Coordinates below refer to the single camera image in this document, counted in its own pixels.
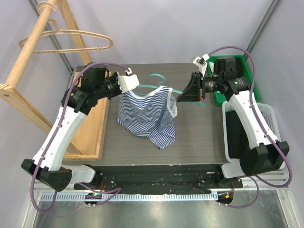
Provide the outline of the green plastic tray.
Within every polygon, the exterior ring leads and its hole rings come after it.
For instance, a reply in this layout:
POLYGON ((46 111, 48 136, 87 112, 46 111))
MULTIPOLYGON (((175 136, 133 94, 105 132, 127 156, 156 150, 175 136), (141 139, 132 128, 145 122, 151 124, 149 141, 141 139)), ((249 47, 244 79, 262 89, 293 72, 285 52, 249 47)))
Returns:
MULTIPOLYGON (((253 80, 253 74, 249 70, 249 67, 242 55, 234 55, 234 56, 211 56, 209 60, 207 61, 208 67, 207 72, 210 76, 212 73, 215 73, 214 66, 215 62, 220 57, 234 57, 236 59, 236 69, 238 71, 239 77, 245 77, 250 83, 252 83, 253 80)), ((224 95, 222 95, 220 92, 214 92, 213 93, 214 102, 217 107, 221 107, 223 102, 226 101, 226 98, 224 95)))

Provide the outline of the blue white striped tank top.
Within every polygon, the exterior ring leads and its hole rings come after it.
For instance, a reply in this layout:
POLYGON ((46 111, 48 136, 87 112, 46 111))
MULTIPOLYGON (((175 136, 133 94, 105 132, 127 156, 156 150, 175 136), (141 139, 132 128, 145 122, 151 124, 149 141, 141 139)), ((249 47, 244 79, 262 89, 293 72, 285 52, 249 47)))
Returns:
POLYGON ((178 110, 172 92, 171 87, 160 86, 145 96, 123 93, 117 123, 135 136, 148 138, 158 149, 167 148, 176 141, 178 110))

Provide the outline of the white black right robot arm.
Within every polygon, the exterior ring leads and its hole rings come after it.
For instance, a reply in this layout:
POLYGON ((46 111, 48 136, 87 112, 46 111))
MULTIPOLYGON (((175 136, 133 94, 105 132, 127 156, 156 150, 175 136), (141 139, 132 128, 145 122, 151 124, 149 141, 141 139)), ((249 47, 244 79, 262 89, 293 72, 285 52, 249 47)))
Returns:
POLYGON ((234 177, 257 176, 280 169, 287 163, 289 145, 279 141, 268 127, 255 102, 252 84, 244 77, 238 78, 235 68, 225 69, 217 77, 206 77, 207 60, 208 54, 193 60, 199 71, 191 74, 191 80, 177 102, 199 102, 205 99, 206 93, 221 92, 234 108, 249 143, 249 151, 220 167, 214 176, 216 185, 224 188, 234 177))

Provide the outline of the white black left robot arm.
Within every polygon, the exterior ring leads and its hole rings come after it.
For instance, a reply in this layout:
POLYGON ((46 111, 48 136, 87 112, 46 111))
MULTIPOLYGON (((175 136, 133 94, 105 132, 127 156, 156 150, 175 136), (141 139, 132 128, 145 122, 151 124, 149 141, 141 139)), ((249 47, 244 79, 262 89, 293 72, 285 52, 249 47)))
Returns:
POLYGON ((63 166, 64 154, 80 124, 103 98, 111 99, 122 93, 119 73, 110 74, 106 67, 86 67, 80 76, 81 86, 71 86, 61 101, 57 119, 41 149, 32 159, 25 159, 21 167, 57 192, 69 184, 85 183, 95 190, 101 177, 91 165, 63 166))

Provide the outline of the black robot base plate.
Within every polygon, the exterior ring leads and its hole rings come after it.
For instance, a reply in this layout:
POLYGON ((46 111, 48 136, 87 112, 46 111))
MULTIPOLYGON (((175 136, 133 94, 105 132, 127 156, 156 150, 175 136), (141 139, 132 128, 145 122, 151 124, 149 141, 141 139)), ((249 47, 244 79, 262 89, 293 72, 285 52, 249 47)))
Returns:
POLYGON ((240 189, 239 177, 224 179, 219 164, 104 165, 86 185, 95 190, 121 188, 121 194, 203 194, 211 189, 240 189))

